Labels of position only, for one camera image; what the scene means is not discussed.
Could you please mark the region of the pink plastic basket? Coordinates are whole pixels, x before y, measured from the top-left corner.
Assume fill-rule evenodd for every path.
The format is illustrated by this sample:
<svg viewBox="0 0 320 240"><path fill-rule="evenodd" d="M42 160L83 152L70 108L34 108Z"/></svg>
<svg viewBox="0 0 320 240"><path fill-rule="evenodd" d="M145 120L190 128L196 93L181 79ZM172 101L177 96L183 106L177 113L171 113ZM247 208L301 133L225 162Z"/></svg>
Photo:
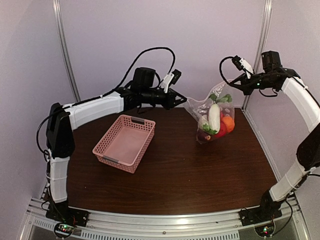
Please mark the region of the pink plastic basket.
<svg viewBox="0 0 320 240"><path fill-rule="evenodd" d="M93 148L99 162L135 173L155 135L156 122L122 114Z"/></svg>

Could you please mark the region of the red toy fruit front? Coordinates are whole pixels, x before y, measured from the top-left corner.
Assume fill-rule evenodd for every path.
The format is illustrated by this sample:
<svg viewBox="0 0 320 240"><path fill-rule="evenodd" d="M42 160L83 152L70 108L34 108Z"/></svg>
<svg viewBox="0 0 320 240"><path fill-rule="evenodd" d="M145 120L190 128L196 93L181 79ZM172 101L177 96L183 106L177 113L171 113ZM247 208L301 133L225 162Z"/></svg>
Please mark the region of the red toy fruit front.
<svg viewBox="0 0 320 240"><path fill-rule="evenodd" d="M216 139L221 138L221 137L225 136L227 133L228 133L227 126L225 125L224 122L221 121L219 132L217 134L215 134L213 137Z"/></svg>

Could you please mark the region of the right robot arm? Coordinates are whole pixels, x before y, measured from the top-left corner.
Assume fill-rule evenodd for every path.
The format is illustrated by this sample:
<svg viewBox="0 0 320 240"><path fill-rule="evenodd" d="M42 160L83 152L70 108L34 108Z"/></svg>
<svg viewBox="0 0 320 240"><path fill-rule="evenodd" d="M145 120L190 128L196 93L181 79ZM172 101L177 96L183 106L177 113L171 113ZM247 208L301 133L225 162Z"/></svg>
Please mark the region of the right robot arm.
<svg viewBox="0 0 320 240"><path fill-rule="evenodd" d="M297 190L305 180L320 166L320 104L313 97L299 74L284 67L277 51L261 54L262 73L255 73L252 66L239 56L231 57L232 63L243 74L229 82L249 96L254 90L271 89L283 93L290 101L294 115L299 123L304 123L308 131L306 138L296 150L292 166L275 185L261 197L255 215L259 220L270 219L281 207L287 196Z"/></svg>

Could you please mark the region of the white toy vegetable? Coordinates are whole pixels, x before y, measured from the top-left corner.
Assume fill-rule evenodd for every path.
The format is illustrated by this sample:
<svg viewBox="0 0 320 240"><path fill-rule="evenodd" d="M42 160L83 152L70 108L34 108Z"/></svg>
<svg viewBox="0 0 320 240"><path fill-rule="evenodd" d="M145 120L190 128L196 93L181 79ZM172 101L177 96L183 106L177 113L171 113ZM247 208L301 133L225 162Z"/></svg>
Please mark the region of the white toy vegetable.
<svg viewBox="0 0 320 240"><path fill-rule="evenodd" d="M213 101L212 105L207 111L207 115L201 117L201 128L203 131L209 133L210 135L215 135L220 130L220 116L221 110L218 103L231 103L232 97L230 94L226 94L221 98L212 93L209 97Z"/></svg>

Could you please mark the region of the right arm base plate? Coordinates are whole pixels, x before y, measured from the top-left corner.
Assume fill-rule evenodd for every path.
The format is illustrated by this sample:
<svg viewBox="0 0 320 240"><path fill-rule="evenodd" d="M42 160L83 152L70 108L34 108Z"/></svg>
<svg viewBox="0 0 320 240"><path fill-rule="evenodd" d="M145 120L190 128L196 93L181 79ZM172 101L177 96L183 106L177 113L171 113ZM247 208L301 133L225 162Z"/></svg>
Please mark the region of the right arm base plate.
<svg viewBox="0 0 320 240"><path fill-rule="evenodd" d="M274 213L265 213L259 206L254 208L243 207L238 214L242 226L255 225L271 221L282 216L282 212L280 210L276 210Z"/></svg>

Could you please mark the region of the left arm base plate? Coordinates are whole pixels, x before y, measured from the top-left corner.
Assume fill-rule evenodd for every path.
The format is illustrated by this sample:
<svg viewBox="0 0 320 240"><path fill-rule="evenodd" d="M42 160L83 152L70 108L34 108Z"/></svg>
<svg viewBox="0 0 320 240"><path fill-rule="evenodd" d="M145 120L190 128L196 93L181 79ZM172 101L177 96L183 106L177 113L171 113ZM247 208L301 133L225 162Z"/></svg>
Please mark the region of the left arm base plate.
<svg viewBox="0 0 320 240"><path fill-rule="evenodd" d="M46 218L71 226L85 227L88 222L89 212L75 208L68 208L66 211L49 208L45 214Z"/></svg>

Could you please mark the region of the dark purple toy fruit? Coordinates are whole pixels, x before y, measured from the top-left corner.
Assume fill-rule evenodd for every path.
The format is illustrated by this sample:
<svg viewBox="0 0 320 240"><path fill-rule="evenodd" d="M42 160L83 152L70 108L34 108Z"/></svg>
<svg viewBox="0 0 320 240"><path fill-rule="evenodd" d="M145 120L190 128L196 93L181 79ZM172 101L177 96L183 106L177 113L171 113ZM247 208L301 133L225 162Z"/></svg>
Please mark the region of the dark purple toy fruit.
<svg viewBox="0 0 320 240"><path fill-rule="evenodd" d="M206 143L212 142L214 140L210 134L208 134L207 132L204 132L202 130L199 130L197 132L196 138L200 144L206 144Z"/></svg>

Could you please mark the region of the orange toy fruit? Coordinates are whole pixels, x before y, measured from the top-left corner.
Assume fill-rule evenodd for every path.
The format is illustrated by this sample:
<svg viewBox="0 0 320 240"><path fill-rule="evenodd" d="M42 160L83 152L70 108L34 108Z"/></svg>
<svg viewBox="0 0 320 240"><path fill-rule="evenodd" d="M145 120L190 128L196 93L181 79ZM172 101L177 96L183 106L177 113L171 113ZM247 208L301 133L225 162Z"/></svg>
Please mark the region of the orange toy fruit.
<svg viewBox="0 0 320 240"><path fill-rule="evenodd" d="M235 121L231 116L224 116L222 122L225 124L227 132L231 133L235 128Z"/></svg>

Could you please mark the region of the clear zip top bag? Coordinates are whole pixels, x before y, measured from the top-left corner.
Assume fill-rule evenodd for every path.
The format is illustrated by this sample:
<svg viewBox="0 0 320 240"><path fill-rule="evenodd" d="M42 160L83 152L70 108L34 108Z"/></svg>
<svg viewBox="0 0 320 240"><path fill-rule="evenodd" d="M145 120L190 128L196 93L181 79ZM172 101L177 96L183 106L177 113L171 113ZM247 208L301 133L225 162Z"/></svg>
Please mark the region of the clear zip top bag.
<svg viewBox="0 0 320 240"><path fill-rule="evenodd" d="M235 129L233 91L225 82L214 86L203 100L189 97L183 107L197 122L200 144L223 138Z"/></svg>

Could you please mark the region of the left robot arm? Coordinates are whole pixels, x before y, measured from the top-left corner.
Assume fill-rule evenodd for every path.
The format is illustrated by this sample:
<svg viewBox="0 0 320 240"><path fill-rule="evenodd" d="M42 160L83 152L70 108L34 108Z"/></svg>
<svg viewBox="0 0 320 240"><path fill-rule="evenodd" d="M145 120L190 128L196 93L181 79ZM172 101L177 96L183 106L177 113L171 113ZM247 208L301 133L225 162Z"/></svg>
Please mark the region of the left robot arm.
<svg viewBox="0 0 320 240"><path fill-rule="evenodd" d="M46 146L43 155L47 162L49 187L49 209L61 222L72 218L67 194L67 171L69 160L75 151L73 131L96 119L121 113L149 104L161 105L166 110L186 102L186 97L171 89L181 77L177 69L153 86L158 73L148 67L135 69L133 79L125 86L119 84L111 91L76 103L51 106L46 127Z"/></svg>

